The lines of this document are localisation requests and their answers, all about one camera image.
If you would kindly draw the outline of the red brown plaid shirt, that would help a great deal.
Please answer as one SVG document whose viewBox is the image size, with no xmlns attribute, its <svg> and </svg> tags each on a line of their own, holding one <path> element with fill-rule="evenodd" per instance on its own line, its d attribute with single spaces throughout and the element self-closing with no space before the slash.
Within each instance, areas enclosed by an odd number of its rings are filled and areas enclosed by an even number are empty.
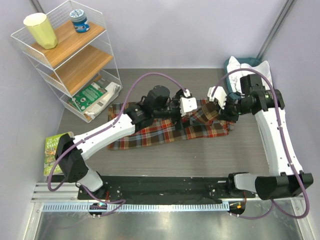
<svg viewBox="0 0 320 240">
<path fill-rule="evenodd" d="M 186 128 L 176 130 L 170 119 L 155 119 L 151 126 L 110 143 L 107 149 L 130 150 L 181 140 L 223 137 L 234 130 L 233 122 L 218 119 L 215 103 L 204 98 L 196 101 L 197 110 L 182 118 Z"/>
</svg>

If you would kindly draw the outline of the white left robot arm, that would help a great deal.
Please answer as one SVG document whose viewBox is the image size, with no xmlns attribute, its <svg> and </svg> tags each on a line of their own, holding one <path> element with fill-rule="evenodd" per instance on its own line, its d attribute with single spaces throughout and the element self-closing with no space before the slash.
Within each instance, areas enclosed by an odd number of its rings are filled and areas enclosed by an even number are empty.
<svg viewBox="0 0 320 240">
<path fill-rule="evenodd" d="M 93 198 L 100 200 L 107 188 L 100 175 L 89 168 L 85 161 L 107 145 L 151 126 L 155 119 L 171 119 L 177 129 L 182 128 L 182 117 L 197 109 L 197 101 L 186 90 L 179 90 L 174 97 L 168 88 L 157 85 L 141 100 L 113 120 L 81 135 L 59 138 L 55 163 L 68 183 L 80 183 Z"/>
</svg>

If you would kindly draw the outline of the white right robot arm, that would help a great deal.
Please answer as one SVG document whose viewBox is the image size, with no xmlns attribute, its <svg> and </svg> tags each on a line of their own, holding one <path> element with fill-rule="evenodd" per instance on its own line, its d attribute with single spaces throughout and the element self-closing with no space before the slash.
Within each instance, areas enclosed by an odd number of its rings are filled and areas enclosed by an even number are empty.
<svg viewBox="0 0 320 240">
<path fill-rule="evenodd" d="M 208 97 L 219 104 L 219 118 L 235 123 L 239 116 L 252 114 L 257 122 L 269 175 L 231 173 L 226 193 L 233 198 L 244 190 L 262 200 L 292 198 L 302 194 L 314 179 L 305 173 L 296 157 L 286 125 L 282 94 L 266 77 L 249 74 L 240 79 L 242 96 L 233 98 L 223 87 L 213 87 Z"/>
</svg>

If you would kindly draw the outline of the white shirts in basket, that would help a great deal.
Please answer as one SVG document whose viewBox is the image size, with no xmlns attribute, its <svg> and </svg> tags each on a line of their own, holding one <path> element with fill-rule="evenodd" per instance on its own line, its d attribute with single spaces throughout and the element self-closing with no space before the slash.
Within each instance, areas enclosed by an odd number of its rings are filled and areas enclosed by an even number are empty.
<svg viewBox="0 0 320 240">
<path fill-rule="evenodd" d="M 270 82 L 270 84 L 273 86 L 270 64 L 267 60 L 262 61 L 262 63 L 256 67 L 251 67 L 248 64 L 244 63 L 244 64 L 241 64 L 240 69 L 244 69 L 242 71 L 239 71 L 239 72 L 242 72 L 242 74 L 243 74 L 242 77 L 245 77 L 247 75 L 253 75 L 253 74 L 256 74 L 256 72 L 259 72 L 260 74 L 265 76 L 268 79 L 268 81 Z"/>
</svg>

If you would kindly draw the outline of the teal plastic basket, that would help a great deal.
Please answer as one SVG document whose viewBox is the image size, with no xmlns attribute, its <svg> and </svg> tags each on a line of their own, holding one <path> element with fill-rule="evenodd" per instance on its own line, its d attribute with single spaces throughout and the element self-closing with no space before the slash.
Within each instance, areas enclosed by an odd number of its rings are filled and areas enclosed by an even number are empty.
<svg viewBox="0 0 320 240">
<path fill-rule="evenodd" d="M 224 64 L 224 72 L 229 73 L 232 70 L 240 69 L 241 64 L 247 64 L 251 67 L 257 67 L 262 63 L 261 60 L 253 57 L 245 57 L 245 58 L 236 58 L 234 56 L 231 56 L 229 59 L 227 59 Z M 243 76 L 243 73 L 241 71 L 232 73 L 228 77 L 225 78 L 227 90 L 229 96 L 236 100 L 239 99 L 240 96 L 237 95 L 237 93 L 241 92 L 241 86 L 240 86 L 240 78 Z"/>
</svg>

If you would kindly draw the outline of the white booklet on shelf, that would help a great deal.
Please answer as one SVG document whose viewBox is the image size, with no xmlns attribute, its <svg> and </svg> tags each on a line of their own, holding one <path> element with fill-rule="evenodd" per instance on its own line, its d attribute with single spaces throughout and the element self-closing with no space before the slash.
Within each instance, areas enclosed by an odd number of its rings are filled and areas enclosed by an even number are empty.
<svg viewBox="0 0 320 240">
<path fill-rule="evenodd" d="M 102 95 L 84 111 L 84 114 L 93 120 L 118 96 L 122 86 L 113 81 L 108 85 L 94 82 L 92 86 L 98 90 L 99 93 L 102 93 Z"/>
</svg>

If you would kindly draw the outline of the green treehouse book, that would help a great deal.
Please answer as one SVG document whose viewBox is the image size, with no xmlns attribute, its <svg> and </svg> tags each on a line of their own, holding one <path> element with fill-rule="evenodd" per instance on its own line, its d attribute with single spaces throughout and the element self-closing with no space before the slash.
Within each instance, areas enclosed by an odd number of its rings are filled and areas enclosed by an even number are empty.
<svg viewBox="0 0 320 240">
<path fill-rule="evenodd" d="M 45 177 L 48 177 L 53 165 L 56 161 L 55 154 L 58 147 L 58 143 L 60 140 L 60 137 L 63 136 L 65 133 L 57 134 L 54 136 L 47 137 L 45 139 L 45 147 L 44 147 L 44 170 L 43 175 Z M 74 133 L 72 131 L 67 132 L 67 134 L 73 138 Z"/>
</svg>

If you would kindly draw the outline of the blue jar with lid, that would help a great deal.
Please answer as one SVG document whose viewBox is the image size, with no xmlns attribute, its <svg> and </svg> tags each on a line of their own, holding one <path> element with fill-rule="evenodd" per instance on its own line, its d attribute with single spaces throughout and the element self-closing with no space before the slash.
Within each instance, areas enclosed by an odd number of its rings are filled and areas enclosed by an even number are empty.
<svg viewBox="0 0 320 240">
<path fill-rule="evenodd" d="M 77 33 L 85 33 L 90 30 L 90 25 L 84 10 L 74 9 L 69 13 L 69 17 Z"/>
</svg>

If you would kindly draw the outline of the yellow faceted cup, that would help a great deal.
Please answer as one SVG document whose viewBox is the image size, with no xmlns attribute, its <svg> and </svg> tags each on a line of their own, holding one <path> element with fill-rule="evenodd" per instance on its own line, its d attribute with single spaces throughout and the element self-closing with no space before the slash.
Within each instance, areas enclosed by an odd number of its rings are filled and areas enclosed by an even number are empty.
<svg viewBox="0 0 320 240">
<path fill-rule="evenodd" d="M 23 24 L 44 49 L 49 50 L 58 44 L 57 36 L 46 14 L 37 12 L 25 17 Z"/>
</svg>

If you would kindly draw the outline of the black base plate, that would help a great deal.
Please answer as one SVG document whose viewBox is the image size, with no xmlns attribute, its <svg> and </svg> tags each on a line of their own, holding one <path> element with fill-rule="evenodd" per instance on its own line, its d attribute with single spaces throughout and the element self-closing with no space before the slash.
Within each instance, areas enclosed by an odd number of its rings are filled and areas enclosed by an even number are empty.
<svg viewBox="0 0 320 240">
<path fill-rule="evenodd" d="M 102 176 L 101 190 L 88 194 L 75 183 L 78 200 L 125 200 L 127 205 L 219 204 L 223 199 L 253 199 L 248 190 L 232 188 L 227 177 Z"/>
</svg>

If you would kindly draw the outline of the aluminium rail frame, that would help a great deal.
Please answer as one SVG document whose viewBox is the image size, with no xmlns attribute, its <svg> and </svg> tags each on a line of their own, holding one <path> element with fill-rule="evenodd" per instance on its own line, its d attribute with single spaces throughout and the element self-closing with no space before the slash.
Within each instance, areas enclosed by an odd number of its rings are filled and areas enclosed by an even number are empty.
<svg viewBox="0 0 320 240">
<path fill-rule="evenodd" d="M 74 183 L 50 192 L 36 184 L 26 240 L 317 240 L 299 196 L 274 202 L 224 198 L 221 203 L 126 204 L 78 200 Z"/>
</svg>

